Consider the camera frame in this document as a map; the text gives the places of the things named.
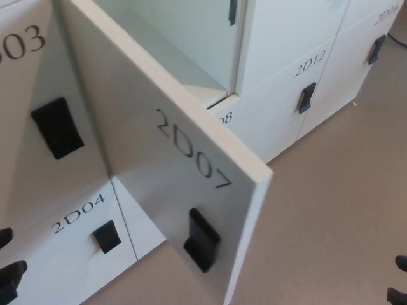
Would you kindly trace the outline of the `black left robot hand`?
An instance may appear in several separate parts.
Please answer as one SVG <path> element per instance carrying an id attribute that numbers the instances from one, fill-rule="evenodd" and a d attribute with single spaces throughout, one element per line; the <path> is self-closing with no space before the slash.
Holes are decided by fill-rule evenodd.
<path id="1" fill-rule="evenodd" d="M 12 228 L 1 229 L 1 249 L 12 239 Z M 1 305 L 7 305 L 18 297 L 17 288 L 27 267 L 25 260 L 19 260 L 1 268 Z"/>

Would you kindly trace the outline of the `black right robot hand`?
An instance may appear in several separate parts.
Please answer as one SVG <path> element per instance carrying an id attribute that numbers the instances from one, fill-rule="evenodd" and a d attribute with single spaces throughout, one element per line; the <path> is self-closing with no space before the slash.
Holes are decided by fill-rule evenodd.
<path id="1" fill-rule="evenodd" d="M 407 272 L 407 260 L 405 255 L 397 255 L 395 257 L 395 264 L 401 271 Z M 386 300 L 392 305 L 406 305 L 406 293 L 389 287 L 387 289 Z"/>

